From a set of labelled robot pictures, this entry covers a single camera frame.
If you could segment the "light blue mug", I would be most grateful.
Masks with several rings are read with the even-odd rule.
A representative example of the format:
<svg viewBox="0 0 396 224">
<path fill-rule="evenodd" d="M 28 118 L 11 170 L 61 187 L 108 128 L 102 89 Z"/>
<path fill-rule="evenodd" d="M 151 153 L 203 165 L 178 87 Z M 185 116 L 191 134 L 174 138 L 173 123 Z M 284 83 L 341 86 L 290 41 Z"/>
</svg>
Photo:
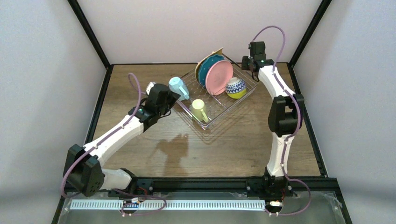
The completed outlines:
<svg viewBox="0 0 396 224">
<path fill-rule="evenodd" d="M 168 82 L 168 86 L 172 92 L 180 95 L 179 101 L 190 99 L 189 90 L 180 77 L 172 77 Z"/>
</svg>

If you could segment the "lime green bowl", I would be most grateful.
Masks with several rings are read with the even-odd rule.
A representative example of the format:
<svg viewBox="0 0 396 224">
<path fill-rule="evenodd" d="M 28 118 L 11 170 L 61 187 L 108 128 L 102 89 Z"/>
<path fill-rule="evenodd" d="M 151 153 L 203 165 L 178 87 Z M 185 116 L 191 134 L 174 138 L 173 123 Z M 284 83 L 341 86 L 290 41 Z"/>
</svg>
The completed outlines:
<svg viewBox="0 0 396 224">
<path fill-rule="evenodd" d="M 225 92 L 233 99 L 240 99 L 247 93 L 246 84 L 243 79 L 232 77 L 226 84 Z"/>
</svg>

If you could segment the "bamboo pattern square plate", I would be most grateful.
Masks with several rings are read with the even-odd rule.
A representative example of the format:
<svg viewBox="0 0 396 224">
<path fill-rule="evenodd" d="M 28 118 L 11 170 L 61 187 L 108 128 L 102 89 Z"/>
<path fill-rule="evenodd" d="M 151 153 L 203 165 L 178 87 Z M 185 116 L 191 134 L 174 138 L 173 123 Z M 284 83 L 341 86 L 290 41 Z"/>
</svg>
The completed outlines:
<svg viewBox="0 0 396 224">
<path fill-rule="evenodd" d="M 202 70 L 202 66 L 203 64 L 208 61 L 208 59 L 210 59 L 212 56 L 222 56 L 223 55 L 223 47 L 221 47 L 220 49 L 213 51 L 212 53 L 210 53 L 209 55 L 207 55 L 205 58 L 203 58 L 195 67 L 194 73 L 195 73 L 195 78 L 197 81 L 199 81 L 199 72 Z"/>
</svg>

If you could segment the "pale green mug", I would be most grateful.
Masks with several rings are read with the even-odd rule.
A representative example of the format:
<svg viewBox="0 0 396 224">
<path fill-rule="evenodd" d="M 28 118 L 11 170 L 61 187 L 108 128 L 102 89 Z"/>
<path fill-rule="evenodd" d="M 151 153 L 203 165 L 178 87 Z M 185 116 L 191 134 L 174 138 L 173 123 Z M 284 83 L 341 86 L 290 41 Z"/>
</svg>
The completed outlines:
<svg viewBox="0 0 396 224">
<path fill-rule="evenodd" d="M 204 123 L 209 122 L 206 105 L 203 100 L 201 99 L 193 100 L 192 104 L 190 105 L 190 112 L 197 121 Z"/>
</svg>

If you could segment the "pink round plate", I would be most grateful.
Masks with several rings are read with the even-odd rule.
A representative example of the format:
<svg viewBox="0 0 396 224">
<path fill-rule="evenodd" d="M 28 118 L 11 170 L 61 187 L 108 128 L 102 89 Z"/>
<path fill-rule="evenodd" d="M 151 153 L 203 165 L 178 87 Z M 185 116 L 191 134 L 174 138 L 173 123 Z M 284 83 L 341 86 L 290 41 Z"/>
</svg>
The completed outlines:
<svg viewBox="0 0 396 224">
<path fill-rule="evenodd" d="M 217 96 L 225 91 L 228 81 L 233 77 L 233 66 L 229 61 L 216 62 L 208 71 L 205 87 L 210 95 Z"/>
</svg>

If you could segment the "metal wire dish rack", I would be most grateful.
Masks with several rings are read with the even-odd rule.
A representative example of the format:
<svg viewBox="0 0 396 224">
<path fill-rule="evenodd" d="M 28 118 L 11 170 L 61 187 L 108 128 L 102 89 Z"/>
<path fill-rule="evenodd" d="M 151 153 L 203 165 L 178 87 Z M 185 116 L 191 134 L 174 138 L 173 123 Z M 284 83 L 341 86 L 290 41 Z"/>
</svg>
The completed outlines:
<svg viewBox="0 0 396 224">
<path fill-rule="evenodd" d="M 228 96 L 226 92 L 219 95 L 211 95 L 207 92 L 206 88 L 199 83 L 199 80 L 196 79 L 194 69 L 181 76 L 182 81 L 189 90 L 190 99 L 183 101 L 178 100 L 175 105 L 175 111 L 181 118 L 186 120 L 188 124 L 198 125 L 198 127 L 203 130 L 218 124 L 230 111 L 251 95 L 258 85 L 258 82 L 252 79 L 248 71 L 241 69 L 241 65 L 238 62 L 235 62 L 225 54 L 223 54 L 223 57 L 233 65 L 233 76 L 243 80 L 246 84 L 247 93 L 240 99 L 233 99 Z M 190 111 L 191 104 L 195 99 L 201 99 L 205 103 L 208 111 L 208 122 L 199 121 Z"/>
</svg>

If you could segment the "teal polka dot plate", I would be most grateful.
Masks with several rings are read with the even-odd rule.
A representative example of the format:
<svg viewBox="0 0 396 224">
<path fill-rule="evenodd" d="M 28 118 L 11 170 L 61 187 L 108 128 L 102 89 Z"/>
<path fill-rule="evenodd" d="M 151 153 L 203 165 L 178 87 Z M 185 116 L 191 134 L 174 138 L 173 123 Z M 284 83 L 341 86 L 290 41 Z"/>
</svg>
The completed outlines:
<svg viewBox="0 0 396 224">
<path fill-rule="evenodd" d="M 199 83 L 205 87 L 206 84 L 206 76 L 208 74 L 209 69 L 217 62 L 223 61 L 224 56 L 212 56 L 208 61 L 206 61 L 203 66 L 201 67 L 202 70 L 199 72 Z"/>
</svg>

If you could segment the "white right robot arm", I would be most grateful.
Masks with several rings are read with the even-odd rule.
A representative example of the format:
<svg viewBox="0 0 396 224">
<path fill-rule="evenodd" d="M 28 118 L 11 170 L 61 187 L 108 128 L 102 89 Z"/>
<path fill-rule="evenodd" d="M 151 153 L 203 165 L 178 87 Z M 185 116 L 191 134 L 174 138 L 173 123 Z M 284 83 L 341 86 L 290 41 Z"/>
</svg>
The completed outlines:
<svg viewBox="0 0 396 224">
<path fill-rule="evenodd" d="M 242 69 L 252 73 L 252 79 L 267 88 L 272 104 L 268 127 L 272 132 L 272 147 L 264 173 L 264 185 L 268 188 L 284 187 L 288 181 L 287 162 L 291 143 L 303 121 L 304 97 L 296 94 L 282 79 L 275 62 L 267 59 L 264 42 L 252 41 L 249 55 L 242 58 Z"/>
</svg>

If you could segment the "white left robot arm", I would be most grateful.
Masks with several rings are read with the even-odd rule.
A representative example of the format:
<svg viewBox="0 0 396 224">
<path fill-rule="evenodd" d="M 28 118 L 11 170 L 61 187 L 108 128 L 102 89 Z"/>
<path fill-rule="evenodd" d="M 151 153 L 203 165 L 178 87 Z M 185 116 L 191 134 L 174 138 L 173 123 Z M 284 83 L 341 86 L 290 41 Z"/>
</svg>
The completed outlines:
<svg viewBox="0 0 396 224">
<path fill-rule="evenodd" d="M 104 169 L 106 161 L 131 139 L 139 136 L 171 110 L 180 94 L 164 84 L 152 83 L 148 96 L 139 97 L 137 105 L 112 129 L 96 140 L 69 148 L 61 183 L 63 197 L 67 197 L 66 183 L 86 197 L 100 190 L 125 190 L 135 185 L 135 175 L 124 168 Z"/>
</svg>

